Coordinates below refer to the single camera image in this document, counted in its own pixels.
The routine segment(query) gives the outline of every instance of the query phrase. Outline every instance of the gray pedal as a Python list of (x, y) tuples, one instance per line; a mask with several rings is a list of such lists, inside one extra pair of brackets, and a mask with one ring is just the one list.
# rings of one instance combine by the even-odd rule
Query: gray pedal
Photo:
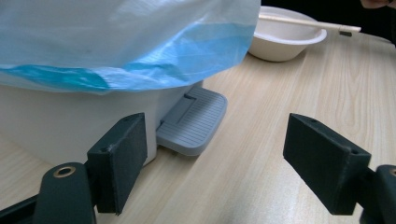
[(201, 154), (226, 108), (227, 99), (223, 95), (193, 87), (162, 120), (157, 129), (157, 144), (187, 156)]

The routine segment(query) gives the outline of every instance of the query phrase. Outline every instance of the white bowl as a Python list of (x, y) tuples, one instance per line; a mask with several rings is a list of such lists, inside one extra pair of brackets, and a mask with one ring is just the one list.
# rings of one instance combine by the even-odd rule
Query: white bowl
[[(314, 21), (302, 13), (279, 7), (261, 7), (260, 13)], [(258, 20), (248, 52), (266, 61), (285, 62), (296, 57), (308, 45), (322, 41), (326, 35), (326, 30), (320, 28)]]

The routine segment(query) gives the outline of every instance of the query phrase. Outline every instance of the chopstick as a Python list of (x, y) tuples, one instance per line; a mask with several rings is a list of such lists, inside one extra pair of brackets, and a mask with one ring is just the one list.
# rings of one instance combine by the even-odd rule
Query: chopstick
[(337, 30), (339, 32), (358, 33), (361, 31), (361, 28), (357, 27), (357, 26), (348, 26), (348, 25), (335, 24), (335, 23), (322, 22), (322, 21), (297, 20), (297, 19), (293, 19), (293, 18), (268, 16), (268, 15), (263, 15), (263, 14), (259, 15), (259, 19), (264, 20), (264, 21), (279, 21), (279, 22), (290, 23), (290, 24), (313, 26), (313, 27), (318, 27), (321, 29)]

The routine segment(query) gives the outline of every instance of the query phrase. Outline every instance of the plastic bag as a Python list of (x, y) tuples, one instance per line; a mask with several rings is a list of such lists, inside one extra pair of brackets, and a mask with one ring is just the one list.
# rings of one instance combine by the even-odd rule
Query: plastic bag
[(0, 83), (42, 91), (190, 85), (240, 63), (259, 0), (3, 0)]

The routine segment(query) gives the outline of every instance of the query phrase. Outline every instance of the wooden table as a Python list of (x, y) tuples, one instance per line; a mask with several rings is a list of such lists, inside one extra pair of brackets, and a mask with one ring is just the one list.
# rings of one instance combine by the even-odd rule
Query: wooden table
[[(98, 223), (358, 223), (330, 215), (283, 159), (289, 113), (325, 123), (373, 154), (370, 167), (396, 164), (396, 49), (379, 37), (328, 33), (285, 63), (251, 55), (205, 81), (228, 110), (197, 158), (159, 148), (123, 213)], [(0, 138), (0, 209), (38, 193), (52, 166)]]

